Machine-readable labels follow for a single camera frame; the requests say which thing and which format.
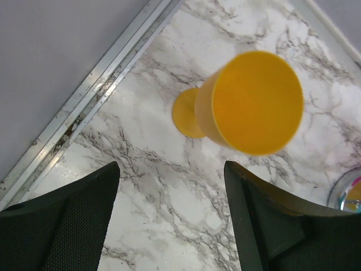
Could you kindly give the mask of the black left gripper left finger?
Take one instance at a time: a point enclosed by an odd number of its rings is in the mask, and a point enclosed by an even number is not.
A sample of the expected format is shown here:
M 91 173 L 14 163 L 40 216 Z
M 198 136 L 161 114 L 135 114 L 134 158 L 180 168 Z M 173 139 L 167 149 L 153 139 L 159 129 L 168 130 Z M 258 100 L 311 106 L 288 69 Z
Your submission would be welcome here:
M 120 169 L 86 177 L 1 211 L 1 270 L 97 270 Z

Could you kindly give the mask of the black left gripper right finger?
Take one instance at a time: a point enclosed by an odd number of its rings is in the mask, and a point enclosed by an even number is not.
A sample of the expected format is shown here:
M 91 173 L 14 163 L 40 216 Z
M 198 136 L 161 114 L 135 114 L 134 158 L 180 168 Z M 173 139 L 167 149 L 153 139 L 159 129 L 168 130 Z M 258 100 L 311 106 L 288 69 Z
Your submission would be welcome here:
M 234 161 L 224 181 L 242 270 L 360 269 L 360 214 L 302 199 Z

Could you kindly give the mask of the yellow wine glass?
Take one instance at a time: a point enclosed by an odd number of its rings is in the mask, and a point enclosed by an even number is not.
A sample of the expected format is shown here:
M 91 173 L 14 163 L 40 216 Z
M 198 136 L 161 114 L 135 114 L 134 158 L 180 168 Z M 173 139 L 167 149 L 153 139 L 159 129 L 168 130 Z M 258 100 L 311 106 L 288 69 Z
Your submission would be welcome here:
M 294 69 L 267 51 L 239 54 L 200 87 L 181 92 L 172 107 L 175 127 L 190 138 L 248 155 L 269 155 L 295 136 L 303 92 Z

